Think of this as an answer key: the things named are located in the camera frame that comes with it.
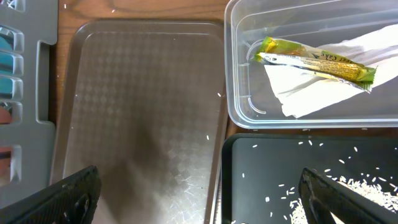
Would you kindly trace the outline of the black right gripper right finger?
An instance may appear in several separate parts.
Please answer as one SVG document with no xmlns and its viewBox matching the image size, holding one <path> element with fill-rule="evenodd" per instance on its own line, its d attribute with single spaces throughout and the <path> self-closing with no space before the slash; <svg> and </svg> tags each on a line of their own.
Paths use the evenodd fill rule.
<svg viewBox="0 0 398 224">
<path fill-rule="evenodd" d="M 333 216 L 344 223 L 397 223 L 397 215 L 388 209 L 308 167 L 298 191 L 309 224 L 335 224 Z"/>
</svg>

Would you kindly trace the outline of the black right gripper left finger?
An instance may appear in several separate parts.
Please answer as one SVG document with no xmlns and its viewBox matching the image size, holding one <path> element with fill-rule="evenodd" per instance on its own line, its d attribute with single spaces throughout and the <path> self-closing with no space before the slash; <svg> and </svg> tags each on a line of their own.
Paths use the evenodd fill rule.
<svg viewBox="0 0 398 224">
<path fill-rule="evenodd" d="M 1 224 L 90 224 L 100 197 L 96 166 L 88 166 L 49 187 L 1 209 Z"/>
</svg>

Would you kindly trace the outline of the rice and food scraps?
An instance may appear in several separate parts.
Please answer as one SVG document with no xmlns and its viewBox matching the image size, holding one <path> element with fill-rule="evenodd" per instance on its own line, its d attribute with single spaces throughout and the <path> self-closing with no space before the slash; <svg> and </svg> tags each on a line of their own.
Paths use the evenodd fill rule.
<svg viewBox="0 0 398 224">
<path fill-rule="evenodd" d="M 331 177 L 331 179 L 397 215 L 397 193 L 393 195 L 390 192 L 385 192 L 380 184 L 369 185 L 365 179 L 346 179 L 344 176 Z M 308 223 L 300 198 L 291 201 L 290 207 L 292 209 L 292 213 L 289 215 L 291 224 Z"/>
</svg>

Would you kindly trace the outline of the dark brown serving tray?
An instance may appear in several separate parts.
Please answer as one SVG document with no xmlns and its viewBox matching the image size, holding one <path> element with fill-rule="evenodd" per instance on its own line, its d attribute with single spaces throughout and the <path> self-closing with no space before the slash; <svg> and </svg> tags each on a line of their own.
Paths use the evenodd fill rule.
<svg viewBox="0 0 398 224">
<path fill-rule="evenodd" d="M 95 223 L 213 223 L 224 28 L 97 20 L 72 38 L 51 182 L 98 168 Z"/>
</svg>

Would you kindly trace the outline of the green snack wrapper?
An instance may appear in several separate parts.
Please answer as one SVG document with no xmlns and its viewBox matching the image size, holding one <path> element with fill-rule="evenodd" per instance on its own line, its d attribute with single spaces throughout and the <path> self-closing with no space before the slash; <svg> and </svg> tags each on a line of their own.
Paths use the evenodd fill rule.
<svg viewBox="0 0 398 224">
<path fill-rule="evenodd" d="M 327 79 L 338 80 L 365 92 L 371 92 L 376 69 L 344 56 L 298 42 L 267 36 L 254 60 L 264 65 L 282 65 L 303 69 Z"/>
</svg>

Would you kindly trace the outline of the light blue bowl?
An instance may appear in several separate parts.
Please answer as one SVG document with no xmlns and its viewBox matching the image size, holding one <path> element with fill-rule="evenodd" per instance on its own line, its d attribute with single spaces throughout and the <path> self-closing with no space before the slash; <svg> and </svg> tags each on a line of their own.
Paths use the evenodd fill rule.
<svg viewBox="0 0 398 224">
<path fill-rule="evenodd" d="M 11 42 L 1 36 L 1 49 L 12 51 L 13 46 Z M 1 52 L 1 73 L 6 75 L 13 75 L 14 58 L 11 54 L 6 52 Z M 1 77 L 1 98 L 11 99 L 13 96 L 13 80 L 10 78 Z"/>
</svg>

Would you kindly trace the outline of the black waste tray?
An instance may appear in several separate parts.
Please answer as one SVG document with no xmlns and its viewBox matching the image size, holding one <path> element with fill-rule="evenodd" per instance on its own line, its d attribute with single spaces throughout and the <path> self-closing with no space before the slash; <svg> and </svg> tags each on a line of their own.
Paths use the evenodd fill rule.
<svg viewBox="0 0 398 224">
<path fill-rule="evenodd" d="M 222 223 L 291 223 L 304 168 L 397 193 L 397 140 L 235 134 L 222 148 Z"/>
</svg>

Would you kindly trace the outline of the grey dish rack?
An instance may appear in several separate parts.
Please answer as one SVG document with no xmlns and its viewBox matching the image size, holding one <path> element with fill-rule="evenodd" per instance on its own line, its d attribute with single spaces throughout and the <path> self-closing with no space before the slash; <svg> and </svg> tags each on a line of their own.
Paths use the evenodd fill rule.
<svg viewBox="0 0 398 224">
<path fill-rule="evenodd" d="M 1 125 L 1 146 L 11 150 L 9 180 L 1 206 L 16 203 L 49 184 L 55 125 L 49 121 L 50 47 L 57 43 L 58 1 L 1 1 L 1 36 L 13 46 L 11 124 Z"/>
</svg>

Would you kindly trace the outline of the clear plastic bin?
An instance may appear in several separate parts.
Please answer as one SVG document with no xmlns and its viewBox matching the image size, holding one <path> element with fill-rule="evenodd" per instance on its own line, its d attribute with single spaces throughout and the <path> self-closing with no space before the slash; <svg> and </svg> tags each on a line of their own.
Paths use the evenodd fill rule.
<svg viewBox="0 0 398 224">
<path fill-rule="evenodd" d="M 377 70 L 352 83 L 256 60 L 266 37 Z M 397 126 L 397 1 L 230 1 L 224 12 L 228 111 L 249 129 Z"/>
</svg>

